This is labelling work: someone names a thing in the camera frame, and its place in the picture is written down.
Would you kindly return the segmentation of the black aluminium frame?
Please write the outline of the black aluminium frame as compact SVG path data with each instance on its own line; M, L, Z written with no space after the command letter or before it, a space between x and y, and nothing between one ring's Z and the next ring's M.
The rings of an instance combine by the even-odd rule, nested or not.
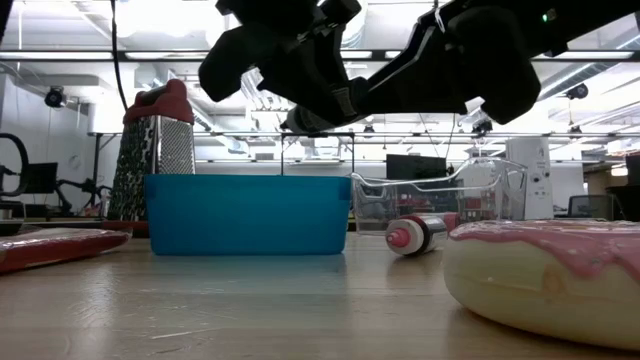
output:
M197 82L202 51L0 51L0 68L35 91L61 86L72 98L99 101L112 86L93 81L97 66L136 69L135 91L179 79L187 87L194 112L196 159L202 163L380 163L388 154L439 156L463 162L471 154L500 156L517 138L548 139L557 163L611 162L640 147L640 63L628 84L594 99L548 98L507 125L493 123L484 136L471 132L487 119L478 102L467 115L403 113L374 115L331 131L327 137L288 135L280 128L293 105L259 91L257 71L244 75L241 89L214 103Z

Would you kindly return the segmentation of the black monitor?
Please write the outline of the black monitor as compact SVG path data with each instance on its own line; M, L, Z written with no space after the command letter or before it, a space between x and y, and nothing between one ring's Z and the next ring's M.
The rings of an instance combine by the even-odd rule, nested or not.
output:
M57 162L30 163L25 171L27 185L25 194L51 194L57 182Z
M446 159L415 155L386 156L386 178L388 180L423 180L445 177Z

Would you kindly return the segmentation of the pink food colouring bottle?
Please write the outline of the pink food colouring bottle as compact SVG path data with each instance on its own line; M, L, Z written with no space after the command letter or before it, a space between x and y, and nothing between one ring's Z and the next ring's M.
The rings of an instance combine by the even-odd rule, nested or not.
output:
M385 232L387 246L396 254L416 257L434 251L448 239L446 223L430 215L406 215L391 221Z

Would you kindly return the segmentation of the blue plastic bin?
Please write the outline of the blue plastic bin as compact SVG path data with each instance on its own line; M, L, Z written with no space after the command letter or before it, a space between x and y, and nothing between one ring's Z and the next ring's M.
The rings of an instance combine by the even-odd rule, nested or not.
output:
M145 200L157 255L334 255L345 246L351 180L148 175Z

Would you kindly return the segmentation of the pink frosted donut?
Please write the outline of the pink frosted donut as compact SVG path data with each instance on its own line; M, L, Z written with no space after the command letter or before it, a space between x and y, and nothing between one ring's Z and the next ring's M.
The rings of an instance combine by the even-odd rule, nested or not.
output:
M464 224L446 241L443 274L451 296L486 319L640 351L640 223Z

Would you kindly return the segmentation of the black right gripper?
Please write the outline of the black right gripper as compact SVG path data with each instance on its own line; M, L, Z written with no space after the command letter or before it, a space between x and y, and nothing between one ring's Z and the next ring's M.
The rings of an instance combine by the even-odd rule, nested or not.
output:
M541 90L526 54L568 50L559 18L570 0L450 0L420 17L406 47L368 79L363 114L481 110L506 124L526 113Z

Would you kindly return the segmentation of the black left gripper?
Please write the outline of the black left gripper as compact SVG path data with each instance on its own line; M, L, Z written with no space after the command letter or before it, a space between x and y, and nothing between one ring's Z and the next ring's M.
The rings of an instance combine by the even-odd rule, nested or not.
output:
M364 78L348 78L340 54L358 0L217 0L217 9L240 26L224 32L199 67L212 100L238 91L252 68L263 77L261 89L305 108L336 108L339 92L358 101L368 91Z

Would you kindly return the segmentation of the red popcorn packet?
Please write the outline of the red popcorn packet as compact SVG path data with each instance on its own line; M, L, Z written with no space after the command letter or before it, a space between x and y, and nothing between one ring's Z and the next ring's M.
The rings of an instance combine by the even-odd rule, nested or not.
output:
M0 274L97 256L127 243L132 229L43 228L0 237Z

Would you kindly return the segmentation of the clear plastic tray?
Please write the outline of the clear plastic tray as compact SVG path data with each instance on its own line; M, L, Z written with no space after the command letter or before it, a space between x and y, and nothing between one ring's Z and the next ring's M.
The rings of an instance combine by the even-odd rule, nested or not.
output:
M495 157L471 158L453 174L423 180L352 179L356 230L379 235L405 215L442 219L460 214L461 223L482 220L522 220L525 215L526 168Z

